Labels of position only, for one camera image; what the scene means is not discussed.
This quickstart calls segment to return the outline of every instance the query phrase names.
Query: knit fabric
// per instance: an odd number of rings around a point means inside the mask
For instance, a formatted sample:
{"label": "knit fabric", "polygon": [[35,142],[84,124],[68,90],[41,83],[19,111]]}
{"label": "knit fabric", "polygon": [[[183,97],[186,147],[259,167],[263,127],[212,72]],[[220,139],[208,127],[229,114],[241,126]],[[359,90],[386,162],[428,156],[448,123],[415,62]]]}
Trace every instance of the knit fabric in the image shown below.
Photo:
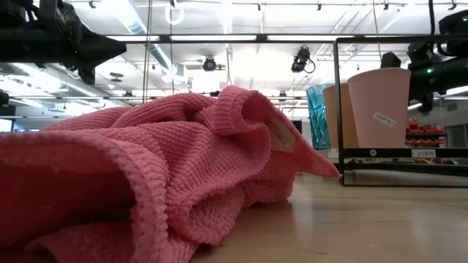
{"label": "knit fabric", "polygon": [[0,135],[0,246],[61,263],[188,262],[242,209],[286,200],[296,172],[329,178],[267,98],[234,86]]}

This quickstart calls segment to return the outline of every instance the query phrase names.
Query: pink cup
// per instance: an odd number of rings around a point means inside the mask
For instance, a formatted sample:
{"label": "pink cup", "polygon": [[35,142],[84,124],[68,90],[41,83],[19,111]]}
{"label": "pink cup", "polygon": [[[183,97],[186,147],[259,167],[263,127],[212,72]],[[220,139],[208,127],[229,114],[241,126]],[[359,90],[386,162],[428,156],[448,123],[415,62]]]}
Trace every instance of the pink cup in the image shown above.
{"label": "pink cup", "polygon": [[348,80],[359,146],[403,148],[411,71],[375,69]]}

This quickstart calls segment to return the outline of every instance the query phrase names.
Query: teal glass vase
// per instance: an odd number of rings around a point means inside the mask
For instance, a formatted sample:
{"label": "teal glass vase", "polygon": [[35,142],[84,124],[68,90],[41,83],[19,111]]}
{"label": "teal glass vase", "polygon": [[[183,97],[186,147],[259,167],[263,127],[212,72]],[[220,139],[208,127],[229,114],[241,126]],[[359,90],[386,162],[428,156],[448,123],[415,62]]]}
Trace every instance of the teal glass vase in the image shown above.
{"label": "teal glass vase", "polygon": [[309,117],[312,131],[312,144],[315,150],[330,149],[328,137],[327,115],[323,101],[323,90],[332,84],[315,85],[307,89],[307,102],[309,104]]}

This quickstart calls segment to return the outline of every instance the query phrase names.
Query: sticker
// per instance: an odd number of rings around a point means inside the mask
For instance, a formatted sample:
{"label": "sticker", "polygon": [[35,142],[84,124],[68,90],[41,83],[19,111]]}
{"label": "sticker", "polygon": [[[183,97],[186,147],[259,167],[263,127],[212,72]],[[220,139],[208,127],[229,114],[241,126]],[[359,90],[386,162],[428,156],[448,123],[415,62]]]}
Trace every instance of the sticker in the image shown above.
{"label": "sticker", "polygon": [[378,113],[378,112],[375,112],[374,113],[374,119],[380,121],[381,123],[387,125],[387,126],[390,126],[390,127],[394,127],[395,126],[395,123],[396,121],[394,121],[393,119],[383,115],[382,113]]}
{"label": "sticker", "polygon": [[294,150],[296,138],[286,127],[286,124],[278,118],[273,117],[268,124],[268,128],[270,129],[271,150],[286,152],[292,152]]}
{"label": "sticker", "polygon": [[417,158],[436,158],[436,151],[434,149],[414,149],[411,150],[411,157]]}

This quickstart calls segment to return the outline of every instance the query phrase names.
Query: brown cup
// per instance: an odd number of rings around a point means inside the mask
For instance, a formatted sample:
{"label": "brown cup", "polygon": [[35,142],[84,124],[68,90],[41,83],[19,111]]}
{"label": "brown cup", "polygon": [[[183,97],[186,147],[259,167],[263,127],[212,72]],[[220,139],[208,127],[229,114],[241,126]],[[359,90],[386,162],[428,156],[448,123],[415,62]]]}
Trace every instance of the brown cup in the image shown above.
{"label": "brown cup", "polygon": [[[338,123],[336,116],[335,86],[323,90],[323,100],[327,115],[328,136],[332,148],[338,148]],[[343,126],[343,143],[345,148],[359,148],[356,124],[352,113],[350,89],[347,84],[341,84],[341,121]]]}

